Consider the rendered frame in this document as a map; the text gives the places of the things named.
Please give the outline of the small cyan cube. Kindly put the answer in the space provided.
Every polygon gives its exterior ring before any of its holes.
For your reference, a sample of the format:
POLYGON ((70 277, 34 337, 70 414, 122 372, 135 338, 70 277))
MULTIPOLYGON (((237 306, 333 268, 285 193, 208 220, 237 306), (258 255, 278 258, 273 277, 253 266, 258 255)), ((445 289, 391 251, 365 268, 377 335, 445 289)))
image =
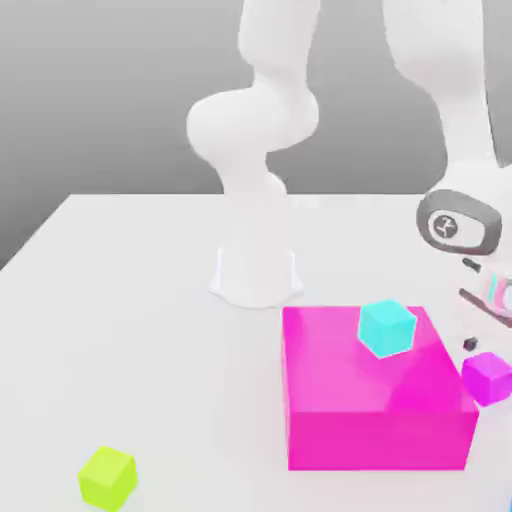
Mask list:
POLYGON ((365 304, 360 308, 358 339, 377 358, 412 349, 417 317, 395 300, 365 304))

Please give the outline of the large magenta box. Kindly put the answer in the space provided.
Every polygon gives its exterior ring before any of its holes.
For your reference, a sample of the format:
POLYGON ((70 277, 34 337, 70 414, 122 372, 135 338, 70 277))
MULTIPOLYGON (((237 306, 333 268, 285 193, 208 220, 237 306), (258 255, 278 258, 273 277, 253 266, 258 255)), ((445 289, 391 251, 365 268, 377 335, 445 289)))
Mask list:
POLYGON ((410 351, 379 359, 356 306, 286 307, 281 368, 291 471, 462 470, 479 411, 426 310, 410 351))

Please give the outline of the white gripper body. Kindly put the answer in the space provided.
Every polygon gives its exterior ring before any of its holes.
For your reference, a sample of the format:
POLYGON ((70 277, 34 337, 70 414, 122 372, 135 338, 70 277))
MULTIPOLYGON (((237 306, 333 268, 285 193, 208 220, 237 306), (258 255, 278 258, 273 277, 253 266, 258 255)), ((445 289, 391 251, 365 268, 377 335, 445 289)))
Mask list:
POLYGON ((465 288, 458 290, 455 315, 464 339, 512 338, 512 319, 493 312, 482 299, 465 288))

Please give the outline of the small lime cube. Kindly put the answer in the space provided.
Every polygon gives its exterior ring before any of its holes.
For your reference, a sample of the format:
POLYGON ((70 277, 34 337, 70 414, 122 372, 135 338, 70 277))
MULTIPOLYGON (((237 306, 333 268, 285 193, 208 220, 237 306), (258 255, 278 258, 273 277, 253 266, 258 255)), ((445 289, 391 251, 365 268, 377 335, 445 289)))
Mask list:
POLYGON ((138 483, 133 455, 100 446, 78 473, 85 503, 105 512, 118 512, 138 483))

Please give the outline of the small purple cube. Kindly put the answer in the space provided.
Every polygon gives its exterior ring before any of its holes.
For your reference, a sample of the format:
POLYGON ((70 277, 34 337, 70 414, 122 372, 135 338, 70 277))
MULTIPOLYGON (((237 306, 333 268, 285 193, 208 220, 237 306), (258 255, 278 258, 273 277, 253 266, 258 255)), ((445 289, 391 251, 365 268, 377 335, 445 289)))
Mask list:
POLYGON ((480 406, 501 402, 512 394, 512 366, 493 352, 466 358, 461 376, 480 406))

